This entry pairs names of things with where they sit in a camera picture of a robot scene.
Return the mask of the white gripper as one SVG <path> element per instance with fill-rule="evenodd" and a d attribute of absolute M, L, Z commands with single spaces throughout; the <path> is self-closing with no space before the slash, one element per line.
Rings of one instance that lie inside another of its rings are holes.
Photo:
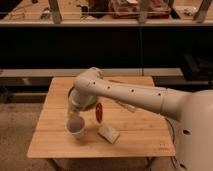
<path fill-rule="evenodd" d="M 81 95 L 76 91 L 71 91 L 68 94 L 68 116 L 73 117 L 83 111 L 86 108 L 87 100 L 88 98 L 86 96 Z"/>

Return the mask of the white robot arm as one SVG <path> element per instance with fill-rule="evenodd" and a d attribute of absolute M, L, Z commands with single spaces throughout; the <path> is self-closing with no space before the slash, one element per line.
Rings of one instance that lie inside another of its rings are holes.
<path fill-rule="evenodd" d="M 213 90 L 186 92 L 112 82 L 92 67 L 74 78 L 69 107 L 82 110 L 92 97 L 118 100 L 178 121 L 178 171 L 213 171 Z"/>

